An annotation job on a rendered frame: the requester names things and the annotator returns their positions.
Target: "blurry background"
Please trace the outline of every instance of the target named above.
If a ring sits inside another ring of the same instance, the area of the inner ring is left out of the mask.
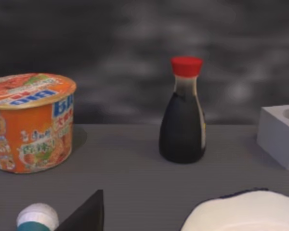
[[[0,0],[0,76],[74,79],[76,123],[160,123],[174,55],[205,60],[209,124],[257,123],[289,104],[289,0]]]

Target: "bottle neck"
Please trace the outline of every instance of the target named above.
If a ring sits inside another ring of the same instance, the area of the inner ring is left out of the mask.
[[[175,76],[174,92],[181,97],[197,96],[197,77],[181,77]]]

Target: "white bottle cap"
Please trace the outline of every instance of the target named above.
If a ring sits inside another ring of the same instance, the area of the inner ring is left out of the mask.
[[[37,222],[54,231],[59,226],[59,218],[56,211],[49,205],[32,204],[22,210],[17,217],[17,226],[26,222]]]

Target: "white and teal bottle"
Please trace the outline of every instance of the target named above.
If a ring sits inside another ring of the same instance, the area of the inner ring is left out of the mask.
[[[46,204],[33,204],[17,217],[17,231],[54,231],[59,226],[56,211]]]

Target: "teal band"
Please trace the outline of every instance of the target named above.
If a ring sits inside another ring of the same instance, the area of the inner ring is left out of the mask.
[[[37,222],[26,222],[18,226],[17,231],[51,231],[47,226]]]

